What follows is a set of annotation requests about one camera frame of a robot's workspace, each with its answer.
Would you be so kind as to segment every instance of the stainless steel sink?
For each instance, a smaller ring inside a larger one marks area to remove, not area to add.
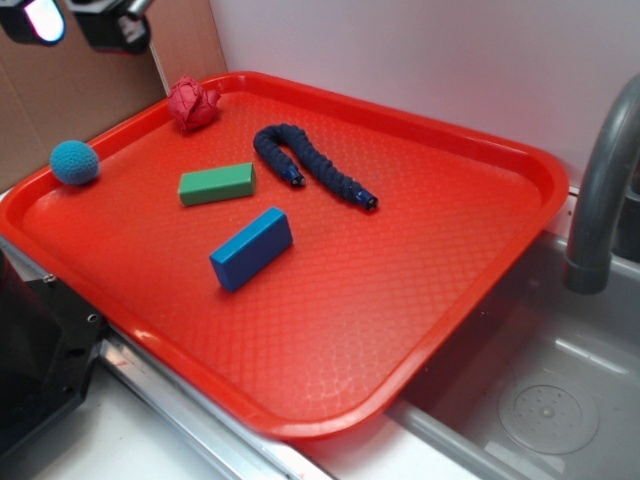
[[[564,247],[540,237],[390,411],[481,478],[640,478],[640,270],[574,294]]]

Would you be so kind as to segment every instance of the blue wooden block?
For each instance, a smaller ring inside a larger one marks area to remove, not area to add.
[[[287,216],[271,207],[209,258],[222,286],[235,292],[292,243]]]

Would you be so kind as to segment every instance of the green block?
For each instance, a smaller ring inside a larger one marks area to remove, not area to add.
[[[212,168],[185,173],[180,179],[178,195],[185,207],[253,195],[256,174],[253,163]]]

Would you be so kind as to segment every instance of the knitted ball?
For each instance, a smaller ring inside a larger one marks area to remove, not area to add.
[[[51,171],[62,183],[82,185],[98,176],[100,164],[96,152],[84,142],[62,142],[51,152]]]

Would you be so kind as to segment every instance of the dark blue fabric rope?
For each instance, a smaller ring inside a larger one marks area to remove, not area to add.
[[[294,187],[302,187],[306,181],[293,160],[280,145],[288,145],[300,162],[330,191],[348,202],[361,205],[366,210],[378,206],[378,199],[365,190],[353,178],[338,171],[333,162],[318,152],[307,134],[295,125],[272,125],[260,130],[253,139],[253,147],[260,157]]]

